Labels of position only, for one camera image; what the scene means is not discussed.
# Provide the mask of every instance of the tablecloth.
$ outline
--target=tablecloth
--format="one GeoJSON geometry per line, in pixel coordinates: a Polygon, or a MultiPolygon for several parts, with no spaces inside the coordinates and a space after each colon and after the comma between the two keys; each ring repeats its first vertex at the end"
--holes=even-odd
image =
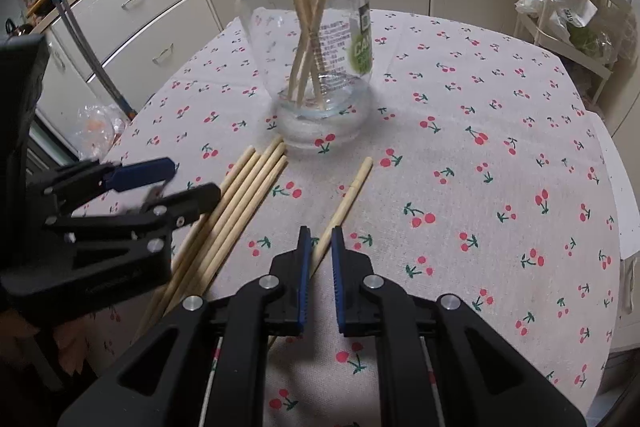
{"type": "MultiPolygon", "coordinates": [[[[556,56],[509,36],[402,12],[371,18],[374,105],[362,133],[345,145],[329,134],[289,148],[209,297],[267,273],[300,225],[318,237],[370,155],[374,168],[344,223],[347,247],[413,295],[457,293],[585,412],[609,352],[620,248],[600,145],[574,84],[556,56]]],[[[283,38],[292,48],[298,40],[283,38]]],[[[261,150],[278,132],[258,69],[234,20],[149,100],[106,159],[170,156],[179,166],[167,193],[219,182],[245,147],[261,150]]],[[[142,194],[108,193],[82,212],[122,212],[142,194]]],[[[185,235],[175,233],[174,248],[185,235]]],[[[94,315],[98,372],[129,346],[148,297],[94,315]]],[[[374,343],[338,333],[330,256],[309,303],[304,335],[270,351],[266,425],[379,425],[374,343]]],[[[537,405],[523,396],[523,415],[537,405]]]]}

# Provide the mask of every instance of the cabinet drawer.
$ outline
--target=cabinet drawer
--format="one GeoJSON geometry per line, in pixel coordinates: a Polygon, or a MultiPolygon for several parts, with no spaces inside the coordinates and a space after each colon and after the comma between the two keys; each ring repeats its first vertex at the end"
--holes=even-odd
{"type": "MultiPolygon", "coordinates": [[[[129,39],[104,69],[127,102],[140,110],[217,33],[205,0],[182,0],[129,39]]],[[[102,89],[94,76],[89,83],[96,92],[102,89]]]]}
{"type": "Polygon", "coordinates": [[[71,150],[76,150],[76,132],[83,130],[83,123],[78,118],[78,109],[102,102],[98,101],[80,77],[52,34],[47,32],[46,37],[49,62],[42,79],[42,94],[36,111],[62,143],[71,150]]]}
{"type": "MultiPolygon", "coordinates": [[[[101,62],[140,28],[181,0],[79,0],[72,10],[87,41],[101,62]]],[[[56,37],[87,79],[91,68],[84,61],[62,20],[52,25],[56,37]]]]}

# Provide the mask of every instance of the metal screw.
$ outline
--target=metal screw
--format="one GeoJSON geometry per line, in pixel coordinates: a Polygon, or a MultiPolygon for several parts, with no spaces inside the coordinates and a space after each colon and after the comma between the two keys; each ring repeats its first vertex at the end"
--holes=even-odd
{"type": "Polygon", "coordinates": [[[447,293],[440,298],[440,304],[446,310],[457,310],[460,308],[460,299],[452,293],[447,293]]]}
{"type": "Polygon", "coordinates": [[[189,295],[184,301],[182,301],[182,307],[190,312],[194,312],[197,309],[201,308],[204,304],[202,297],[198,297],[197,295],[189,295]]]}
{"type": "Polygon", "coordinates": [[[280,279],[274,275],[263,275],[260,277],[259,284],[265,290],[270,290],[280,284],[280,279]]]}
{"type": "Polygon", "coordinates": [[[385,283],[385,280],[382,279],[380,275],[373,274],[373,275],[367,275],[362,280],[362,282],[367,288],[371,288],[372,290],[375,290],[376,288],[380,288],[385,283]]]}
{"type": "Polygon", "coordinates": [[[155,237],[154,239],[150,239],[146,244],[146,249],[151,253],[158,253],[164,248],[164,241],[159,237],[155,237]]]}

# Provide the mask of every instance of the plastic container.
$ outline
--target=plastic container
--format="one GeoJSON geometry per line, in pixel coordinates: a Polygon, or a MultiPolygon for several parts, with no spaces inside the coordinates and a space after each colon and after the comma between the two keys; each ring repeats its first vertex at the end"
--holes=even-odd
{"type": "MultiPolygon", "coordinates": [[[[313,12],[318,0],[306,1],[313,12]]],[[[326,0],[324,10],[316,9],[321,18],[316,16],[316,23],[310,24],[309,44],[298,50],[302,26],[306,27],[304,2],[238,0],[242,27],[257,61],[256,73],[276,105],[292,116],[319,120],[355,104],[362,107],[372,67],[369,0],[326,0]],[[290,82],[296,62],[301,66],[290,82]],[[305,63],[310,74],[305,74],[305,63]]]]}

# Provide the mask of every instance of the person's skin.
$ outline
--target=person's skin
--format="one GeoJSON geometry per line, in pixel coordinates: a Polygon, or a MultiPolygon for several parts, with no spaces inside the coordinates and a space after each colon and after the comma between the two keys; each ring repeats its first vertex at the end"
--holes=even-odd
{"type": "MultiPolygon", "coordinates": [[[[17,311],[0,313],[0,337],[26,339],[38,333],[17,311]]],[[[58,362],[66,373],[80,373],[86,355],[83,317],[53,328],[53,340],[58,345],[58,362]]]]}

